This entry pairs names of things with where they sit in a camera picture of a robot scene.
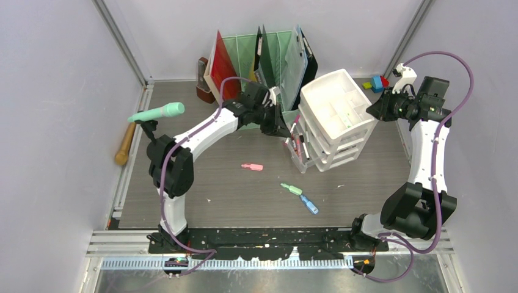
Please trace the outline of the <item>black book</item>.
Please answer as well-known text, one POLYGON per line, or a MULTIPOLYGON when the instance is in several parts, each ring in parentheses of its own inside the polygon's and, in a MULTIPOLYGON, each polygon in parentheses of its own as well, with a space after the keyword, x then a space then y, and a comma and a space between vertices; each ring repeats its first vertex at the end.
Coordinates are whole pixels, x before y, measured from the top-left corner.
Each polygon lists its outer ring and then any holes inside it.
POLYGON ((255 39, 254 57, 250 69, 250 79, 267 87, 276 85, 276 62, 278 61, 278 38, 275 33, 267 33, 264 24, 258 27, 255 39))

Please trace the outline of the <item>white drawer organizer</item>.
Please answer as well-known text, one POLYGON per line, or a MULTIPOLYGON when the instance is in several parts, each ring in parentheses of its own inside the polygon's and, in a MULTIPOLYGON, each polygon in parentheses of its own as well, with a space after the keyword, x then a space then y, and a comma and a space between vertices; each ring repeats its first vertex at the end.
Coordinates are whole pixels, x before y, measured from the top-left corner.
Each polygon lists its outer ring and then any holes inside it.
POLYGON ((377 120, 371 101, 345 69, 320 76, 301 88, 301 127, 316 168, 326 172, 360 156, 377 120))

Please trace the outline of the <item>purple marker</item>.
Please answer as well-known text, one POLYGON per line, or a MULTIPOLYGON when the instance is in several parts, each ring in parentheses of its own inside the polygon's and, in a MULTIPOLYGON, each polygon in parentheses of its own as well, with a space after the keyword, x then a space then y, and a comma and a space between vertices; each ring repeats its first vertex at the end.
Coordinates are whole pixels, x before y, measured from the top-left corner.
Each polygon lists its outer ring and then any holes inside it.
POLYGON ((294 134, 294 130, 295 130, 296 125, 298 124, 299 119, 300 119, 300 115, 297 114, 295 116, 295 119, 294 119, 292 125, 290 126, 290 136, 288 138, 286 138, 285 141, 284 141, 284 145, 285 146, 287 146, 290 143, 290 141, 292 140, 293 134, 294 134))

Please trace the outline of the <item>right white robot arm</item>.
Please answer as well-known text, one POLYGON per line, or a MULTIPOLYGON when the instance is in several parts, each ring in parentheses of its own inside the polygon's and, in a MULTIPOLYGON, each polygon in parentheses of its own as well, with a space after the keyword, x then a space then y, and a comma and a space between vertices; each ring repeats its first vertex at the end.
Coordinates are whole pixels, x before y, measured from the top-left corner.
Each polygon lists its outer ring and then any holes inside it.
POLYGON ((368 250, 381 243, 382 236, 395 232, 409 238, 429 240, 454 213, 457 199, 447 194, 443 174, 444 149, 450 131, 450 110, 443 108, 449 81, 426 76, 418 90, 404 84, 396 93, 385 89, 366 109, 379 121, 409 122, 412 158, 409 178, 385 201, 378 214, 355 218, 349 244, 368 250))

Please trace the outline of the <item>pink pen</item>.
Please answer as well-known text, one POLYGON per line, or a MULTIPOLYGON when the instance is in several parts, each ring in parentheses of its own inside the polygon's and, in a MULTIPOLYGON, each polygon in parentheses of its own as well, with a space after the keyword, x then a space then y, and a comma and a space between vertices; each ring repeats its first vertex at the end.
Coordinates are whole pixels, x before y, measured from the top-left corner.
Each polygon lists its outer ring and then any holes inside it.
POLYGON ((302 163, 306 163, 308 161, 308 159, 306 157, 306 152, 304 150, 303 143, 302 143, 300 135, 296 136, 296 145, 297 145, 298 155, 299 155, 299 158, 300 158, 301 162, 302 163))

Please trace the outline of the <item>black clipboard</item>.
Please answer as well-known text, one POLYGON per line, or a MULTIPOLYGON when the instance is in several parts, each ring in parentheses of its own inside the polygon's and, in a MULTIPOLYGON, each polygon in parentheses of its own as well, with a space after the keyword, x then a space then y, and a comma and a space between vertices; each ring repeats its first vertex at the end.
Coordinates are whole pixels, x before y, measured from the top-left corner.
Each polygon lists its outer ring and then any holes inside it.
POLYGON ((302 35, 302 41, 303 41, 305 53, 306 53, 307 66, 306 66, 306 69, 305 69, 305 72, 304 72, 304 75, 302 78, 301 86, 299 87, 299 91, 298 91, 296 99, 294 101, 292 110, 296 110, 301 101, 301 90, 302 90, 303 86, 305 86, 306 84, 308 84, 309 82, 314 80, 316 77, 316 73, 318 71, 318 63, 316 61, 314 52, 311 49, 311 46, 303 31, 301 31, 301 35, 302 35))

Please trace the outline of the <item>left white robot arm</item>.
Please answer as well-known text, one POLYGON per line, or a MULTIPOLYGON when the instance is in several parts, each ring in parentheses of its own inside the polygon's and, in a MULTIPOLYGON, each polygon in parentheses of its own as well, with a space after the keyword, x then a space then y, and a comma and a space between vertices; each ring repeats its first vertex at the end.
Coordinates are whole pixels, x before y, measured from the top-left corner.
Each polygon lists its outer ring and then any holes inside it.
POLYGON ((249 124, 259 125, 267 136, 289 138, 277 97, 280 89, 250 81, 245 91, 220 103, 214 114, 194 128, 175 137, 154 137, 157 121, 147 121, 142 129, 150 138, 147 156, 149 174, 161 199, 160 227, 164 245, 179 253, 186 248, 186 193, 194 182, 194 162, 214 143, 249 124))

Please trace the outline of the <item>red black pen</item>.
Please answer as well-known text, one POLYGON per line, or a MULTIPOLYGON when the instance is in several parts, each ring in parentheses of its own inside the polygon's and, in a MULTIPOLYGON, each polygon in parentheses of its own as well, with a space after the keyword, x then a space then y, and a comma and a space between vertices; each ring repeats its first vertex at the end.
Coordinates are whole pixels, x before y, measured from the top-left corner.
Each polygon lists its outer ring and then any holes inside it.
POLYGON ((296 154, 296 156, 299 157, 298 147, 297 147, 296 139, 294 136, 291 136, 291 146, 293 147, 293 150, 294 150, 294 153, 296 154))

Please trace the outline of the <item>clear plastic drawer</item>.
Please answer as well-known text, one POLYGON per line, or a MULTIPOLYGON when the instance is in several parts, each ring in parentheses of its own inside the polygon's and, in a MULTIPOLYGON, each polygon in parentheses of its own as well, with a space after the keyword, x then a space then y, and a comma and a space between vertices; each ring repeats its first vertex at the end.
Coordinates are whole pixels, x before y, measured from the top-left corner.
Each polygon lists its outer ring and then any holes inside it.
POLYGON ((302 121, 295 124, 291 140, 285 144, 285 147, 291 154, 293 164, 302 174, 315 166, 320 158, 310 144, 309 132, 305 130, 302 121))

